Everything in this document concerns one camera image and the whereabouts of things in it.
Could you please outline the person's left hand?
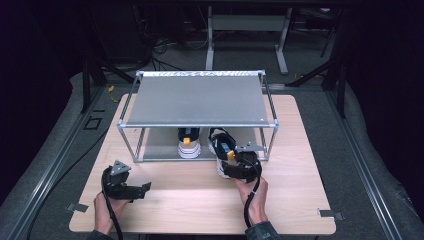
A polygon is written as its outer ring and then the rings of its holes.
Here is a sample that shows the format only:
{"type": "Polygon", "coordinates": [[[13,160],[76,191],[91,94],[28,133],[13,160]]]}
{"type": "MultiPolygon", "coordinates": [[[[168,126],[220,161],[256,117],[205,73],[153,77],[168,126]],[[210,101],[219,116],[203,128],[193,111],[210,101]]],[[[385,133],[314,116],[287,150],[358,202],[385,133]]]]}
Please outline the person's left hand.
{"type": "MultiPolygon", "coordinates": [[[[110,206],[112,207],[115,217],[119,220],[122,213],[129,203],[128,200],[109,199],[110,206]]],[[[98,193],[94,199],[95,206],[95,226],[94,229],[102,234],[109,235],[114,227],[113,220],[110,217],[107,208],[106,199],[102,192],[98,193]]]]}

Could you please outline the black metal stand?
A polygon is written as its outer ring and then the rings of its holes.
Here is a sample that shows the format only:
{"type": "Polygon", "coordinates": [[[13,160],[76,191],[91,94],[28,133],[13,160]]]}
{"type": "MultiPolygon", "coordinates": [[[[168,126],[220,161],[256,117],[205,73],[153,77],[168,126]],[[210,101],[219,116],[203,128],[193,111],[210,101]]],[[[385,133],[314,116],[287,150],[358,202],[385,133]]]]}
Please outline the black metal stand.
{"type": "Polygon", "coordinates": [[[82,113],[85,113],[91,105],[91,81],[97,86],[105,86],[107,83],[104,69],[111,71],[123,80],[132,83],[134,78],[126,74],[100,57],[86,57],[82,62],[83,75],[83,105],[82,113]]]}
{"type": "Polygon", "coordinates": [[[311,72],[303,75],[299,79],[286,84],[286,87],[299,87],[316,75],[326,71],[324,80],[321,84],[323,91],[336,90],[336,109],[342,118],[345,118],[345,91],[346,91],[346,68],[342,57],[330,58],[324,64],[320,65],[311,72]]]}

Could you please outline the navy white child sneaker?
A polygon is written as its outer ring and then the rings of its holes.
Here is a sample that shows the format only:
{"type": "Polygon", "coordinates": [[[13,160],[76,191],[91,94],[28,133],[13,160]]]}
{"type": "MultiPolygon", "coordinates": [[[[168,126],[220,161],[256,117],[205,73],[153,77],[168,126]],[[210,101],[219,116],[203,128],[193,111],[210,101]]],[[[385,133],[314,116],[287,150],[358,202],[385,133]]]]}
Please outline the navy white child sneaker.
{"type": "Polygon", "coordinates": [[[224,163],[235,160],[236,140],[224,128],[210,128],[208,134],[208,148],[217,158],[217,172],[223,177],[224,163]]]}
{"type": "Polygon", "coordinates": [[[184,159],[197,158],[201,153],[199,142],[199,128],[179,128],[178,129],[178,154],[184,159]]]}

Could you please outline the person's right hand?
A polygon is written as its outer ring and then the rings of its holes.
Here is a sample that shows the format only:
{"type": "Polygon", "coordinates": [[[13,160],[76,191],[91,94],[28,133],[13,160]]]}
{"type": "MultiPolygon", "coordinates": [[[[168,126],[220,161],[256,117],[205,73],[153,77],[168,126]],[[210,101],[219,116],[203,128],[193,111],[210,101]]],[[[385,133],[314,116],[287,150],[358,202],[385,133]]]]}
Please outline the person's right hand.
{"type": "Polygon", "coordinates": [[[267,221],[265,212],[268,182],[260,177],[250,183],[245,183],[240,179],[233,180],[239,191],[241,201],[244,205],[243,215],[249,222],[249,226],[267,221]]]}

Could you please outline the grey two-tier shoe rack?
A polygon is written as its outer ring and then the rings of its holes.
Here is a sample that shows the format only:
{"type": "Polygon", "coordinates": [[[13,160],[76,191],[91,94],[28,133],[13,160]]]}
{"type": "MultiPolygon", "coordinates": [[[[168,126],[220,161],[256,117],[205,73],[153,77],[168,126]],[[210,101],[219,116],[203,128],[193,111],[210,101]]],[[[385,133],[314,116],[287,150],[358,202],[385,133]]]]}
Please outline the grey two-tier shoe rack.
{"type": "Polygon", "coordinates": [[[135,162],[180,161],[180,128],[199,128],[199,161],[213,161],[207,131],[224,128],[267,161],[278,131],[263,70],[138,71],[117,128],[135,162]]]}

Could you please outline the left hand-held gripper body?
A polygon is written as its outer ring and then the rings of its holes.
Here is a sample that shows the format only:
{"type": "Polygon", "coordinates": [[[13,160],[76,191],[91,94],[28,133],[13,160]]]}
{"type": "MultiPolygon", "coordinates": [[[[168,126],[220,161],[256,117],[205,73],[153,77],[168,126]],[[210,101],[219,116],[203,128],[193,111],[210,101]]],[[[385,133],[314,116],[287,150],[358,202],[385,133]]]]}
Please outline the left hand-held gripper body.
{"type": "Polygon", "coordinates": [[[101,186],[106,197],[118,200],[131,198],[130,189],[126,185],[129,170],[128,165],[116,160],[103,171],[101,186]]]}

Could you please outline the grey metal desk frame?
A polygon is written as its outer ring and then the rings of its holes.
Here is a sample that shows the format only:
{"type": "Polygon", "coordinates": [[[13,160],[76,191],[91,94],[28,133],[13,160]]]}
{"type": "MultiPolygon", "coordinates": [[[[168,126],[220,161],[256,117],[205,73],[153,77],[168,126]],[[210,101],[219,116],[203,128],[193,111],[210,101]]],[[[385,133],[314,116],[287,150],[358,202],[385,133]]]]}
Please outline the grey metal desk frame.
{"type": "Polygon", "coordinates": [[[213,7],[208,7],[207,15],[207,54],[205,69],[212,70],[214,65],[214,43],[213,33],[215,31],[269,31],[279,32],[279,43],[274,46],[280,73],[289,73],[285,60],[283,48],[286,41],[290,15],[292,9],[289,8],[285,15],[225,15],[214,14],[213,7]]]}

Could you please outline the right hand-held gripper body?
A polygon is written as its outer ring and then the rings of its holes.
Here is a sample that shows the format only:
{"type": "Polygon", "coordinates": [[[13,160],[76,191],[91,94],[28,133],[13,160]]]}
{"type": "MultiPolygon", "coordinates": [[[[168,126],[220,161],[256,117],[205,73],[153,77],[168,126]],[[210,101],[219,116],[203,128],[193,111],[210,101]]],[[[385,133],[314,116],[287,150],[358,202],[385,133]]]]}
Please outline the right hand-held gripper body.
{"type": "Polygon", "coordinates": [[[262,173],[261,162],[257,152],[261,150],[258,145],[243,145],[236,148],[234,164],[229,165],[229,176],[236,179],[252,182],[262,173]]]}

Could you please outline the yellow floor connector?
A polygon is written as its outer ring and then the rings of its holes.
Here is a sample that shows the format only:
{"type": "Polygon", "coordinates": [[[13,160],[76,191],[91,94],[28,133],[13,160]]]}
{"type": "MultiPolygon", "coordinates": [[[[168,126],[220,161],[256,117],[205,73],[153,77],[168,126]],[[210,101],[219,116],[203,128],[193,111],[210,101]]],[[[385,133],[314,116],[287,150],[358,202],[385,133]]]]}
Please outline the yellow floor connector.
{"type": "Polygon", "coordinates": [[[116,99],[114,96],[113,96],[113,91],[114,91],[114,89],[115,89],[115,86],[113,86],[113,85],[111,85],[111,86],[108,86],[108,88],[107,88],[107,91],[108,91],[108,94],[109,94],[109,97],[110,97],[110,99],[111,99],[111,101],[113,102],[113,103],[119,103],[120,102],[120,100],[119,99],[116,99]]]}

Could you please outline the aluminium floor rail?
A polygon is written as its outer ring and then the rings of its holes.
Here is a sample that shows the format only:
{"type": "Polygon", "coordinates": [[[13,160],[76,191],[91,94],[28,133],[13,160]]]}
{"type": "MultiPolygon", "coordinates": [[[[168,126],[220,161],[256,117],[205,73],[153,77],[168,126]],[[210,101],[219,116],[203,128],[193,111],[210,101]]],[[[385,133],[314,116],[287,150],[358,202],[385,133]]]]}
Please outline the aluminium floor rail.
{"type": "Polygon", "coordinates": [[[107,129],[108,113],[101,105],[103,88],[95,88],[84,113],[82,95],[72,94],[64,113],[0,206],[0,240],[81,240],[70,230],[73,212],[107,129]]]}
{"type": "Polygon", "coordinates": [[[349,144],[349,148],[353,153],[353,162],[356,171],[358,172],[362,185],[364,186],[364,189],[386,236],[386,239],[403,240],[394,218],[387,207],[386,201],[383,198],[383,195],[377,186],[368,164],[359,148],[348,121],[342,118],[339,113],[335,94],[333,92],[325,92],[325,96],[349,144]]]}

